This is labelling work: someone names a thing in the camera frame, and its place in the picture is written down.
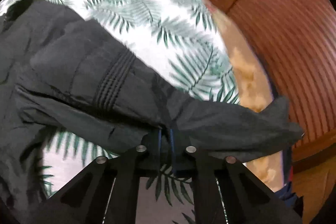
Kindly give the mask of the navy bed sheet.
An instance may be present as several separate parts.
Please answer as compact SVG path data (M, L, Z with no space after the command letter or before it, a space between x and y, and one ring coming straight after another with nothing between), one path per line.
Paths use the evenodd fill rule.
M292 190L292 157L291 147L282 151L282 174L284 179L284 186L275 192L275 195L285 202L287 207L293 208L298 197Z

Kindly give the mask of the floral orange quilt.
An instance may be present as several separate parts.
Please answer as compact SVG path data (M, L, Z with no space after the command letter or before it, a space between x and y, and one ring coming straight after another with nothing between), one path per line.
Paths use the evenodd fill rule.
M48 0L100 23L188 95L260 112L268 78L236 24L209 0Z

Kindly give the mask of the black jacket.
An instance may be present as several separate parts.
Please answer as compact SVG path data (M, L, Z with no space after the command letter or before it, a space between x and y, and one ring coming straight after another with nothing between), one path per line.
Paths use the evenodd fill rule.
M94 20L45 0L1 16L1 200L20 221L45 198L35 172L46 138L66 129L115 153L172 131L215 156L250 161L294 144L288 101L256 113L201 101L147 67Z

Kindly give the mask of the wooden louvered wardrobe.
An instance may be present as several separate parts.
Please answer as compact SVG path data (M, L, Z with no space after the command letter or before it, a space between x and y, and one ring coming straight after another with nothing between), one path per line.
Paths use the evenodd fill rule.
M329 0L210 0L242 30L289 116L304 223L335 223L335 9Z

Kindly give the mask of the palm leaf bedspread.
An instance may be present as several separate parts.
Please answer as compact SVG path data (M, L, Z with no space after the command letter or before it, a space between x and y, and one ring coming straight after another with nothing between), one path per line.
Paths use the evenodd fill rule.
M24 221L56 191L42 145L64 160L134 147L171 128L163 88L238 104L224 41L204 0L1 1L1 199Z

